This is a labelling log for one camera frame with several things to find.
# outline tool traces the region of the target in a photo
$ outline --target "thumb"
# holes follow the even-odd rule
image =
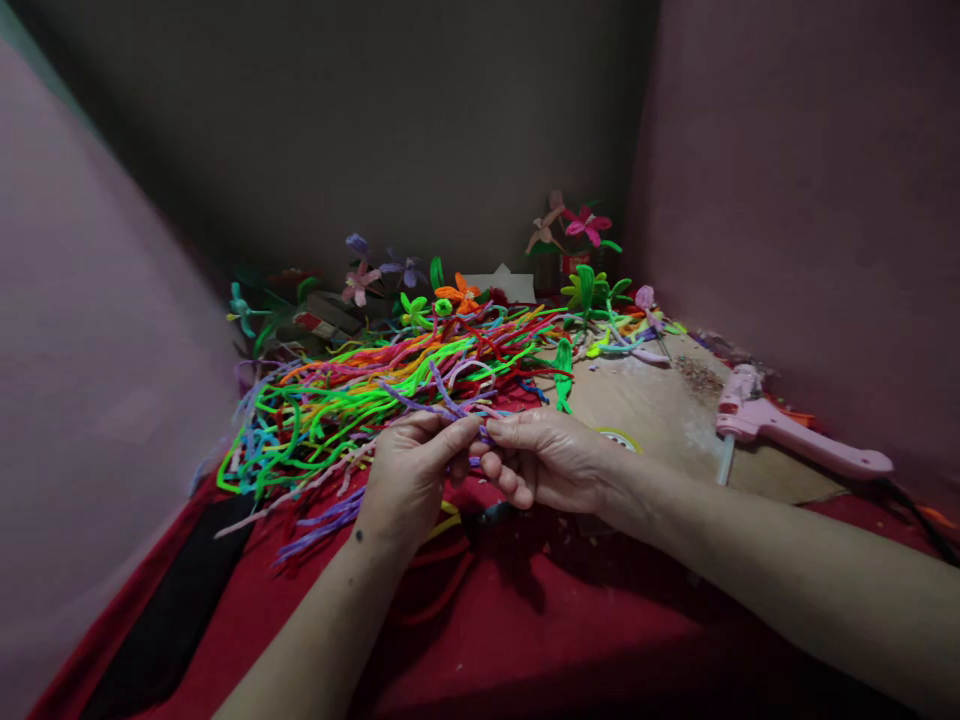
[[[517,450],[539,450],[543,446],[546,431],[544,425],[521,422],[518,415],[506,420],[487,420],[487,432],[497,445]]]
[[[470,443],[480,431],[480,418],[468,415],[453,425],[441,430],[429,442],[420,448],[420,455],[428,470],[439,471],[461,450],[470,447]]]

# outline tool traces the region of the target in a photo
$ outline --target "left hand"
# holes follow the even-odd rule
[[[421,410],[380,433],[354,534],[412,557],[437,523],[447,466],[454,485],[470,472],[469,448],[480,424],[476,415],[448,424]]]

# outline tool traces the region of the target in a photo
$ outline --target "red tablecloth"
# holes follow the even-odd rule
[[[333,488],[310,514],[332,495]],[[200,510],[216,497],[207,483],[190,502],[91,627],[31,718],[79,714]],[[489,484],[471,481],[451,499],[470,509],[500,498]],[[811,509],[932,554],[922,531],[864,500],[844,496]],[[287,520],[278,513],[255,529],[182,684],[144,717],[210,717],[349,536],[344,530],[333,537],[296,573],[277,574],[271,564],[288,541]],[[594,546],[579,536],[573,517],[537,508],[488,530],[476,553],[437,617],[415,627],[388,621],[357,691],[355,714],[543,715],[620,700],[723,697],[731,687],[792,692],[823,672],[721,592],[692,583],[670,558],[622,535],[597,538]],[[456,563],[410,571],[396,605],[424,606]]]

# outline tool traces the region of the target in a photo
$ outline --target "orange flower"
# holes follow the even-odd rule
[[[457,287],[437,288],[436,293],[438,298],[460,303],[460,307],[457,308],[460,315],[466,315],[480,308],[474,299],[480,294],[480,288],[467,285],[467,281],[460,273],[457,273]]]

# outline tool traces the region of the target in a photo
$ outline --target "hot glue gun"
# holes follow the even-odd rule
[[[730,476],[734,442],[751,442],[757,435],[765,435],[845,478],[873,480],[893,472],[893,463],[886,455],[838,443],[777,410],[764,397],[760,373],[752,365],[737,365],[730,373],[720,395],[716,427],[723,437],[723,460],[717,472],[720,485],[726,485]]]

